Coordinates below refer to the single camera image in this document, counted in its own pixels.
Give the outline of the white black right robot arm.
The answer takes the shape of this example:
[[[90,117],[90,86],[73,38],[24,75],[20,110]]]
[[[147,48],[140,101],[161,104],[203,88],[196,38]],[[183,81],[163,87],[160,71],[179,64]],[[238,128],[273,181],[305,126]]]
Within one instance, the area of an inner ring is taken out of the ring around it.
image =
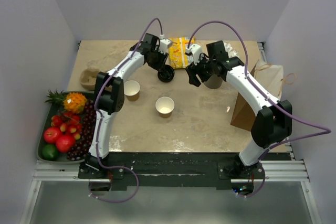
[[[232,85],[253,110],[256,118],[250,130],[252,140],[238,154],[234,173],[246,178],[253,171],[263,152],[275,143],[287,138],[292,132],[292,105],[269,92],[245,70],[238,57],[229,57],[223,41],[208,44],[204,54],[198,44],[186,46],[185,54],[193,58],[186,67],[189,83],[199,87],[212,76],[220,77]]]

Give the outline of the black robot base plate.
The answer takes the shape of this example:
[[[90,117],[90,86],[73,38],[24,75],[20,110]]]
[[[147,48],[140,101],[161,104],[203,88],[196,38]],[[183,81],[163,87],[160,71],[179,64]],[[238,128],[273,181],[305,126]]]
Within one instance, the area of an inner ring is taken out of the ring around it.
[[[261,164],[244,167],[237,153],[111,152],[102,164],[94,157],[86,157],[78,177],[112,182],[113,190],[136,185],[229,190],[235,179],[247,182],[250,188],[252,181],[265,178]]]

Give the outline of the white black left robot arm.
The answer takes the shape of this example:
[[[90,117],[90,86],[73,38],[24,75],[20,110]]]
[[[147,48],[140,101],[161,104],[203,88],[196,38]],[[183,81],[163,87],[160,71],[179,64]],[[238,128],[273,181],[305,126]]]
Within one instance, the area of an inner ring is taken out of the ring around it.
[[[105,177],[109,171],[109,165],[102,160],[109,155],[113,121],[124,104],[124,82],[145,64],[157,72],[164,71],[172,45],[173,42],[163,35],[157,37],[146,33],[113,69],[97,75],[94,91],[96,125],[89,149],[90,158],[97,159],[90,166],[91,173],[97,178]]]

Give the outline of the black plastic cup lid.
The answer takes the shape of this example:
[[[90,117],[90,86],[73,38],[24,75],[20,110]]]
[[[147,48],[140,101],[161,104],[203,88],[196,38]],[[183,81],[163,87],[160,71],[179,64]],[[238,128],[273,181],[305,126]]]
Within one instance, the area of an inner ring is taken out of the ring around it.
[[[158,79],[164,83],[171,82],[175,76],[175,71],[174,69],[169,66],[165,65],[164,69],[162,71],[159,71],[157,73]]]

